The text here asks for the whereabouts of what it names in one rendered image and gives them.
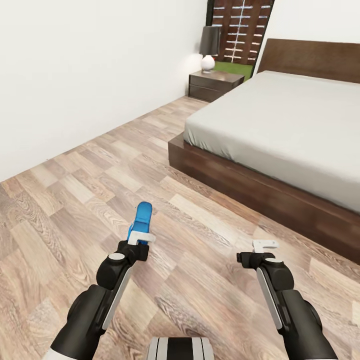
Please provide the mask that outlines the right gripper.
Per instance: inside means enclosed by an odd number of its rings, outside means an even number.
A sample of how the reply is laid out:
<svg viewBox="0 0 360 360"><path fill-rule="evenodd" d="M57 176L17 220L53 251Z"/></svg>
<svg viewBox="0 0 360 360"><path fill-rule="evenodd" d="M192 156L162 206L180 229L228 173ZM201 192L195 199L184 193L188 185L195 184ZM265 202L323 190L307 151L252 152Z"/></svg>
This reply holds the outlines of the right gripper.
<svg viewBox="0 0 360 360"><path fill-rule="evenodd" d="M242 264L244 269L254 269L256 260L260 257L275 257L271 252L255 253L255 252L241 252L236 254L237 262Z"/></svg>

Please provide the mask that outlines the robot trunk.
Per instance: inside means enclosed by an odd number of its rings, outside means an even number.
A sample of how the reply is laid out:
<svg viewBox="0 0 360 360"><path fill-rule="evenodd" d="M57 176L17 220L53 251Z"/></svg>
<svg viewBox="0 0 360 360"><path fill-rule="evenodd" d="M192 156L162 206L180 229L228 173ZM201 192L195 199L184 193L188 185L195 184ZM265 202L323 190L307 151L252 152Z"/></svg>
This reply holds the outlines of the robot trunk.
<svg viewBox="0 0 360 360"><path fill-rule="evenodd" d="M215 360L215 356L206 336L153 336L145 360Z"/></svg>

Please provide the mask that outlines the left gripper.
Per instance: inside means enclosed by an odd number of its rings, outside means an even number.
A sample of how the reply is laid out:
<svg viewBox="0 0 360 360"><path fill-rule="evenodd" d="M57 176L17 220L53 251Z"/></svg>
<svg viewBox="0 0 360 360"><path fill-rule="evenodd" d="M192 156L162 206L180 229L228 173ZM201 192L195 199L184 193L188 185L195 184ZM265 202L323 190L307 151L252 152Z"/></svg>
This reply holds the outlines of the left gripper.
<svg viewBox="0 0 360 360"><path fill-rule="evenodd" d="M135 256L135 261L137 260L141 260L141 261L146 261L148 258L148 253L149 253L149 245L143 245L143 244L139 244L138 245L131 245L128 243L129 240L122 240L118 243L118 248L117 250L131 250Z"/></svg>

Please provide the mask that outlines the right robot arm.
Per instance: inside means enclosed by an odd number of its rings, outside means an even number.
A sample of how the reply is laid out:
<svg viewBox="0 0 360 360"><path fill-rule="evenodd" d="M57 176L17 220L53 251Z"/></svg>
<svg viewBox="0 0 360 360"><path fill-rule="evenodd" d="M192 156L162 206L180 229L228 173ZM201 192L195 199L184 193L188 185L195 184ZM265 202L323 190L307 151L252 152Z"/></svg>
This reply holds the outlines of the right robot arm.
<svg viewBox="0 0 360 360"><path fill-rule="evenodd" d="M236 254L244 269L254 269L289 360L339 360L323 334L320 316L298 290L284 261L264 249L276 249L275 239L253 239L252 252Z"/></svg>

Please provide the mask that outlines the sandal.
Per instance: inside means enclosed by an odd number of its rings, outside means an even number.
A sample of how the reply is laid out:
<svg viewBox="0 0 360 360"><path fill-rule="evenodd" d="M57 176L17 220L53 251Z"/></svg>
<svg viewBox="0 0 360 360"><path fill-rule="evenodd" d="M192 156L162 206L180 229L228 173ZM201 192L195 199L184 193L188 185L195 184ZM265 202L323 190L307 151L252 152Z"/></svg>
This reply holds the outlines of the sandal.
<svg viewBox="0 0 360 360"><path fill-rule="evenodd" d="M128 231L128 239L130 239L132 231L141 233L150 233L150 224L152 219L153 206L147 201L141 202L137 207L136 217L134 223L130 226ZM139 244L148 245L148 241L138 240Z"/></svg>

